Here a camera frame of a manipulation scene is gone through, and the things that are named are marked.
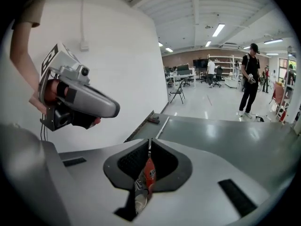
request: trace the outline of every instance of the person in white shirt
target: person in white shirt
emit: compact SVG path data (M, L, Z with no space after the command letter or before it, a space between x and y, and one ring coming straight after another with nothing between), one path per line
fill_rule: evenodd
M209 59L208 66L207 66L207 82L209 84L209 88L212 88L213 86L213 76L214 76L214 69L215 69L215 63L212 62L211 59Z
M274 71L271 73L270 81L271 81L271 87L272 87L271 89L274 91L275 83L276 83L276 81L277 81L276 70L274 70Z

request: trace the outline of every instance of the hand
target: hand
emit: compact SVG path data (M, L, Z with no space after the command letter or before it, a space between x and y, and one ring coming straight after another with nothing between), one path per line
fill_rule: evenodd
M46 86L46 89L45 89L45 94L44 94L44 100L45 100L46 103L52 103L52 102L56 101L56 97L57 97L56 88L57 88L57 85L58 85L59 82L60 81L58 79L48 80L47 86ZM64 91L65 96L67 95L67 91L68 91L68 87L66 87L66 89ZM41 110L37 107L37 109L40 110L43 114L46 114L46 107L44 106L44 108ZM100 123L100 118L98 117L93 122L93 126L97 125L99 123Z

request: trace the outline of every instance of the black t-shirt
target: black t-shirt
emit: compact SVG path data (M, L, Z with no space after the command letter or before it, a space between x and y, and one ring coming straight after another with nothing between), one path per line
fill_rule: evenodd
M241 62L242 65L245 66L245 70L246 70L246 73L247 74L252 74L254 79L256 81L258 81L258 74L257 74L257 71L258 69L260 68L260 65L259 65L259 60L257 60L257 58L253 58L251 55L249 55L250 57L250 60L249 60L249 63L248 63L248 58L247 56L243 56L243 61Z

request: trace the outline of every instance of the white wall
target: white wall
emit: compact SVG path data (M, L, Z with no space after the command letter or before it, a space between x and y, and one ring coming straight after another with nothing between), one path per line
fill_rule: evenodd
M269 59L269 72L272 73L274 70L276 70L276 75L278 78L279 73L279 58L278 56L272 56L272 58Z
M154 110L167 104L164 69L153 21L121 0L85 0L84 34L90 50L80 52L80 1L47 0L41 25L32 29L30 55L38 71L60 40L90 68L91 85L120 103L120 113L85 130L68 125L48 133L59 152L122 143ZM41 114L28 106L22 126L40 137Z

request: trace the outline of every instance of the monitor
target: monitor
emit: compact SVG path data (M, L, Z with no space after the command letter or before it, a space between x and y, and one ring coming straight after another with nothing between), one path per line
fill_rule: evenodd
M181 71L181 70L188 70L189 69L189 65L179 65L178 66L178 71Z
M193 65L196 68L198 68L198 69L207 68L207 66L208 66L208 59L196 59L196 60L193 60Z

